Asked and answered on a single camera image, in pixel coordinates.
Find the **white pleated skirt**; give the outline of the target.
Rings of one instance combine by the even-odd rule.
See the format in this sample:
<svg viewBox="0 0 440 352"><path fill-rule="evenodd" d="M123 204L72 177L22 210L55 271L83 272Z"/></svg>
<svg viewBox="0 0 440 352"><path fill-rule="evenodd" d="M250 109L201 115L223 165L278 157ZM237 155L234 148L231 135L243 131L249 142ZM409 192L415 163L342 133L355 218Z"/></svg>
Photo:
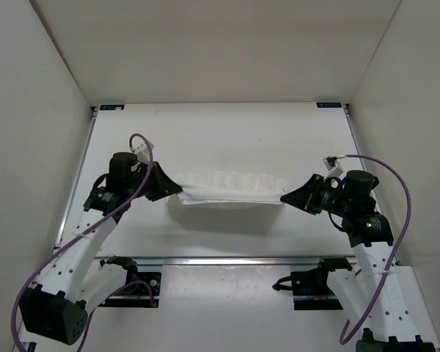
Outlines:
<svg viewBox="0 0 440 352"><path fill-rule="evenodd" d="M182 192L173 196L182 206L198 208L251 208L281 205L280 198L290 190L289 183L271 175L240 172L177 174L174 181Z"/></svg>

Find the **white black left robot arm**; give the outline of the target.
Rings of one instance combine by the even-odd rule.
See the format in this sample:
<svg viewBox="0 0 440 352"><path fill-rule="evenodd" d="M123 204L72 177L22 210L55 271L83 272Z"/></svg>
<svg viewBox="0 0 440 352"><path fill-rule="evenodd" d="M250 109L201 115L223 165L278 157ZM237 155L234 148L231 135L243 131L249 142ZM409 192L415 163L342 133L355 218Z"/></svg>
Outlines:
<svg viewBox="0 0 440 352"><path fill-rule="evenodd" d="M87 334L98 306L113 294L142 284L137 264L129 257L102 260L98 272L88 276L101 246L133 200L144 197L155 202L181 191L152 152L113 154L108 172L93 184L73 237L21 291L14 310L21 314L26 330L66 345Z"/></svg>

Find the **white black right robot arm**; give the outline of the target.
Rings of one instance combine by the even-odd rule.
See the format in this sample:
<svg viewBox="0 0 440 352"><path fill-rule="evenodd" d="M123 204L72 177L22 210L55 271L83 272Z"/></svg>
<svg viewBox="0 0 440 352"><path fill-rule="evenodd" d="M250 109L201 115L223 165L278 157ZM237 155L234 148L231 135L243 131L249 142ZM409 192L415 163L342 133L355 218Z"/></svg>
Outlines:
<svg viewBox="0 0 440 352"><path fill-rule="evenodd" d="M360 265L365 286L360 286L347 260L322 259L314 284L322 293L333 293L348 316L340 343L362 335L357 351L434 351L415 326L400 286L400 266L387 218L376 210L372 190L376 176L351 170L344 178L314 174L300 188L281 196L281 201L306 213L323 211L342 219L337 229L348 236Z"/></svg>

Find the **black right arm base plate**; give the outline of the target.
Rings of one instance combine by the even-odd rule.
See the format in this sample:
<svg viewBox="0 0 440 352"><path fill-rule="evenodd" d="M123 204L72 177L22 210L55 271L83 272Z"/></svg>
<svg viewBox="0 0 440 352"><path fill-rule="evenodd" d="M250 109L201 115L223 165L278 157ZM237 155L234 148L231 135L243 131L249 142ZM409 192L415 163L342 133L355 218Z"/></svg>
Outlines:
<svg viewBox="0 0 440 352"><path fill-rule="evenodd" d="M310 271L290 273L295 311L336 311L342 310L340 302L326 284L327 275Z"/></svg>

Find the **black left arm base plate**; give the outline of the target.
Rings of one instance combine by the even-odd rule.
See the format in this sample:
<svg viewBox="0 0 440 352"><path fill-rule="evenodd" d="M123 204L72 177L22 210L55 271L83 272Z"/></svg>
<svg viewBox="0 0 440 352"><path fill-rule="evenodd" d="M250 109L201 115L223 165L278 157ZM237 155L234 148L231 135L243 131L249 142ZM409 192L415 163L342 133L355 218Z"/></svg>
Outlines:
<svg viewBox="0 0 440 352"><path fill-rule="evenodd" d="M138 273L129 282L131 286L106 299L100 307L158 308L162 283L161 266L139 266Z"/></svg>

